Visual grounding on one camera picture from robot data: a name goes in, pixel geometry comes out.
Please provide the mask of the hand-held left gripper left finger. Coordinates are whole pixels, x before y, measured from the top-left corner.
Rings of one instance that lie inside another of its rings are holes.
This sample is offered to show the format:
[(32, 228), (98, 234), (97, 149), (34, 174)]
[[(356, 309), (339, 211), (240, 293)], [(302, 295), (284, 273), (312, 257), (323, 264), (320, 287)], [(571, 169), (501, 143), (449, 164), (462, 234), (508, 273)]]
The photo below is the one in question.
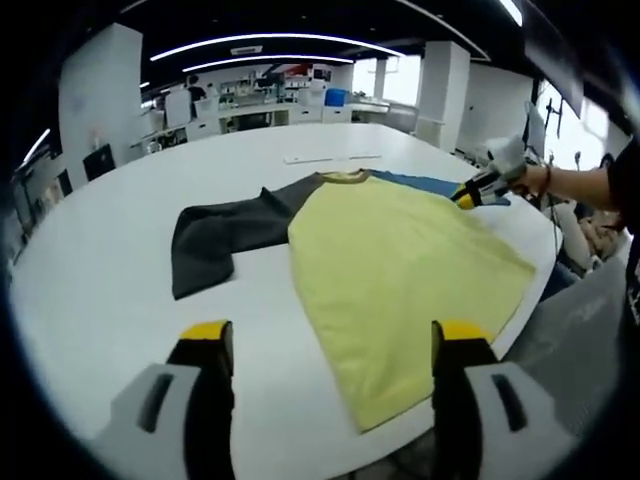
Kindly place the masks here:
[(97, 455), (119, 479), (232, 479), (233, 324), (191, 326), (113, 400)]

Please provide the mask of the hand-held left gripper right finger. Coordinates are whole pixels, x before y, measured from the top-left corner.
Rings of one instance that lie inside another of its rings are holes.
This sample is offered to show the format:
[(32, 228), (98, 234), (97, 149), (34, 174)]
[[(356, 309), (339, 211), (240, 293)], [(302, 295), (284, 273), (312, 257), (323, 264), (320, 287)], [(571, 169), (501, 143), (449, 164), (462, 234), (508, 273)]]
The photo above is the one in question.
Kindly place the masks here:
[(519, 365), (501, 362), (472, 322), (431, 330), (436, 479), (547, 479), (575, 449), (555, 401)]

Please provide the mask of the person's right hand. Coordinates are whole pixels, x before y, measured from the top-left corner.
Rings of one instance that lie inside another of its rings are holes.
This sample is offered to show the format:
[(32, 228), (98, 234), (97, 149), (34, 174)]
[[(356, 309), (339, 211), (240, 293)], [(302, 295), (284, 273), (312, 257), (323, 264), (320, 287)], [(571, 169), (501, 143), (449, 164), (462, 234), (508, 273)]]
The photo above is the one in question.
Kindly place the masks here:
[(551, 168), (548, 165), (527, 164), (522, 176), (515, 182), (514, 191), (518, 194), (544, 195), (550, 184)]

